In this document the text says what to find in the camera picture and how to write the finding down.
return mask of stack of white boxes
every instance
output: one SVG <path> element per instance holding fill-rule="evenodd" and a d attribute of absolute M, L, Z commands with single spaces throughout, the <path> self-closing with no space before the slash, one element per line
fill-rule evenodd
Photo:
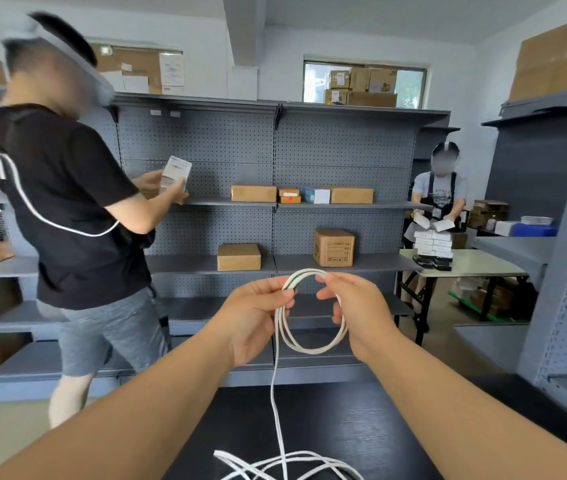
<path fill-rule="evenodd" d="M 453 258 L 453 237 L 447 230 L 415 231 L 415 250 L 421 256 L 436 256 L 438 258 Z"/>

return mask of man in black t-shirt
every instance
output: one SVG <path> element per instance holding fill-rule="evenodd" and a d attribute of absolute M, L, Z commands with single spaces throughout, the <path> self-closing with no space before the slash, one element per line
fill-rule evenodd
<path fill-rule="evenodd" d="M 83 407 L 111 344 L 136 371 L 167 352 L 143 249 L 188 193 L 183 181 L 149 200 L 140 193 L 158 189 L 161 172 L 129 180 L 96 131 L 77 122 L 107 103 L 90 45 L 55 15 L 26 22 L 2 40 L 11 80 L 0 102 L 0 188 L 39 252 L 39 310 L 63 321 L 55 427 Z"/>

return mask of floor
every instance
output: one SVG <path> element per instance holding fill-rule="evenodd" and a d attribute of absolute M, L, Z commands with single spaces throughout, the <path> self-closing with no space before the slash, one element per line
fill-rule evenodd
<path fill-rule="evenodd" d="M 476 322 L 477 315 L 461 309 L 448 296 L 452 284 L 452 280 L 440 280 L 437 284 L 430 308 L 430 332 L 424 338 L 424 347 L 463 375 L 494 372 L 495 369 L 471 352 L 453 330 L 454 324 Z M 400 329 L 414 338 L 412 320 L 403 319 Z M 0 404 L 0 463 L 37 439 L 47 428 L 46 401 Z"/>

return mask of black hair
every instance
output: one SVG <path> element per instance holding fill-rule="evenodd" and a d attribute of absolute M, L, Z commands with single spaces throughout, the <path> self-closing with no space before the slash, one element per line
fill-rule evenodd
<path fill-rule="evenodd" d="M 457 144 L 454 141 L 448 141 L 448 142 L 442 141 L 433 150 L 433 156 L 441 152 L 453 152 L 456 153 L 457 156 L 459 156 L 460 150 L 459 150 L 459 146 L 457 146 Z"/>
<path fill-rule="evenodd" d="M 92 67 L 96 67 L 96 56 L 92 47 L 69 23 L 57 15 L 44 11 L 35 11 L 28 16 L 39 22 L 46 31 L 63 40 Z M 36 56 L 37 50 L 46 45 L 47 42 L 42 39 L 5 40 L 3 46 L 6 49 L 6 65 L 10 74 L 17 70 L 27 70 Z"/>

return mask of window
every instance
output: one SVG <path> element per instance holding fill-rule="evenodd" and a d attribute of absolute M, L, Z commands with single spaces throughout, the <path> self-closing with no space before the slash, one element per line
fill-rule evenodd
<path fill-rule="evenodd" d="M 397 107 L 420 109 L 424 102 L 426 69 L 380 66 L 375 64 L 347 64 L 304 61 L 304 102 L 323 103 L 331 70 L 348 70 L 352 67 L 397 69 Z"/>

